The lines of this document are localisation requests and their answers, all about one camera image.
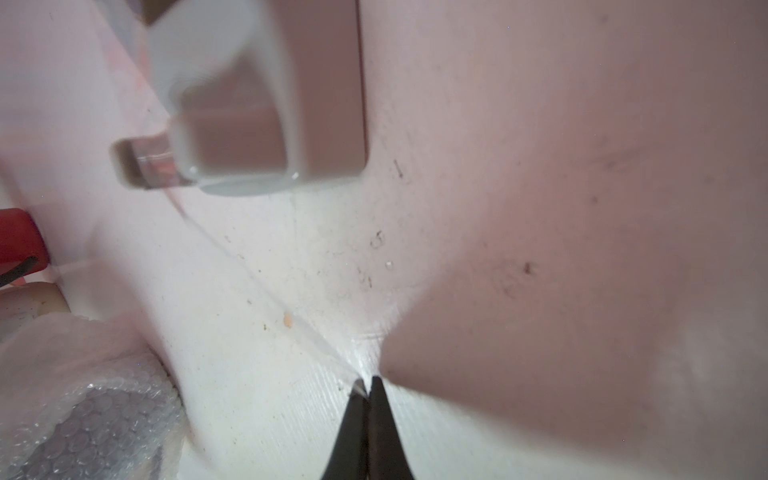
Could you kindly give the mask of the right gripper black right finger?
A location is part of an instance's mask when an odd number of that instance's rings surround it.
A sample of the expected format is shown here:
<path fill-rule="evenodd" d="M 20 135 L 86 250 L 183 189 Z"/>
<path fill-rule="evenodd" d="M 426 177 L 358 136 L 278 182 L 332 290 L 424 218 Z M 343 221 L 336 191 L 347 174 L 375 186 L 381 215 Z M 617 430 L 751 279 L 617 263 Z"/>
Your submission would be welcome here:
<path fill-rule="evenodd" d="M 379 376 L 372 378 L 368 404 L 368 478 L 414 480 Z"/>

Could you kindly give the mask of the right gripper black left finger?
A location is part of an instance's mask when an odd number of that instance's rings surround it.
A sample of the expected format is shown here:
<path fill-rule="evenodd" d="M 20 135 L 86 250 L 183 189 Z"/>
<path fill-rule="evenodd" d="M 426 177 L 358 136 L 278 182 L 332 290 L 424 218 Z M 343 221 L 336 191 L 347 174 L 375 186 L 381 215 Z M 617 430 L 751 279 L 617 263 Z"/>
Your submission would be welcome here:
<path fill-rule="evenodd" d="M 354 381 L 322 480 L 368 478 L 368 393 L 363 379 Z"/>

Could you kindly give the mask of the clear bubble wrap sheet top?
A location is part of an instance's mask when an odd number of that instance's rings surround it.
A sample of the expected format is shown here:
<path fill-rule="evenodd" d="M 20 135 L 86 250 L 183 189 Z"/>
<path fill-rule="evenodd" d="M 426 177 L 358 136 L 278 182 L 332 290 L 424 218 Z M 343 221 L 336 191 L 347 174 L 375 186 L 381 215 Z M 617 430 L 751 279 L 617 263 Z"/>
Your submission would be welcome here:
<path fill-rule="evenodd" d="M 1 337 L 4 479 L 175 479 L 186 427 L 130 326 L 50 313 Z"/>

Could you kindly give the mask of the red ceramic mug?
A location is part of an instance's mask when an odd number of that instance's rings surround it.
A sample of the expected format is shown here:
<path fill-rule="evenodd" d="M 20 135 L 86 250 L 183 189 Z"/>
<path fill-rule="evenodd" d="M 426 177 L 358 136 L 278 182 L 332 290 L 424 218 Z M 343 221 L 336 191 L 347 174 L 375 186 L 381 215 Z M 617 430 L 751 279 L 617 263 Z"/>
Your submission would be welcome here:
<path fill-rule="evenodd" d="M 49 265 L 45 241 L 23 209 L 1 210 L 1 286 L 40 272 Z"/>

